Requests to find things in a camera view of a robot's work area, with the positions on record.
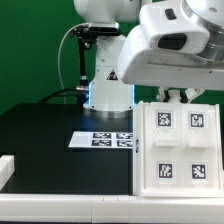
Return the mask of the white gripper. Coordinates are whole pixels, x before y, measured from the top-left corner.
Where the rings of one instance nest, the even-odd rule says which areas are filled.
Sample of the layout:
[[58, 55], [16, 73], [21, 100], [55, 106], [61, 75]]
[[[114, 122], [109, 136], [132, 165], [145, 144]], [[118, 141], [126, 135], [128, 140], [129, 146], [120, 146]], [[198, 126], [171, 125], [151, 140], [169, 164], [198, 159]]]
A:
[[118, 60], [126, 84], [187, 88], [182, 102], [224, 90], [224, 1], [161, 1], [144, 5]]

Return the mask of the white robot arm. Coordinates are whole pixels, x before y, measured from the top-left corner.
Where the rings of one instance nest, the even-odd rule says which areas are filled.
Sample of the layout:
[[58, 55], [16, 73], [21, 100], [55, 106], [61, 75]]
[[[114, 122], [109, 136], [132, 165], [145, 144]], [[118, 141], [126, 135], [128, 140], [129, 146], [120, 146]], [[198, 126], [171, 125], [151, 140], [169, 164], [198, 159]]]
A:
[[97, 46], [86, 112], [127, 116], [136, 85], [157, 87], [162, 101], [182, 88], [186, 103], [224, 90], [224, 0], [73, 1], [86, 21], [81, 48]]

